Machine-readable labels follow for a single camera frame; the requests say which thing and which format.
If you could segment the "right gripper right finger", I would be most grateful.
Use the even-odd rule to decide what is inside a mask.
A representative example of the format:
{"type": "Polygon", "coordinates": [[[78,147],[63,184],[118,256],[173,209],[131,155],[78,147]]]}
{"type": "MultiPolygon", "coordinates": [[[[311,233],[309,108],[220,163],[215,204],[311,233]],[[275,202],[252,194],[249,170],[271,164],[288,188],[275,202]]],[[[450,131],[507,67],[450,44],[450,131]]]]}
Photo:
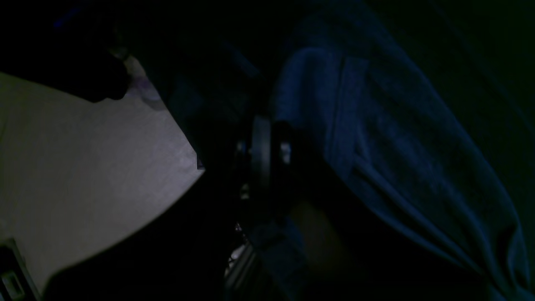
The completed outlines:
{"type": "Polygon", "coordinates": [[[273,213],[296,223],[305,301],[491,299],[485,278],[380,221],[286,122],[271,131],[273,213]]]}

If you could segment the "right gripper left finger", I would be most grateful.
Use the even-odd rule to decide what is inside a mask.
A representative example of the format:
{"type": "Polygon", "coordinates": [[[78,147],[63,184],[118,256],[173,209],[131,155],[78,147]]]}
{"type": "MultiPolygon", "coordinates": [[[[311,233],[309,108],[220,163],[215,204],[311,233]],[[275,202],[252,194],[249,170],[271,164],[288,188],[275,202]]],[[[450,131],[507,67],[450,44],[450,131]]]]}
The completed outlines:
{"type": "Polygon", "coordinates": [[[44,301],[231,301],[235,226],[270,218],[271,124],[254,116],[204,174],[135,234],[52,277],[44,301]]]}

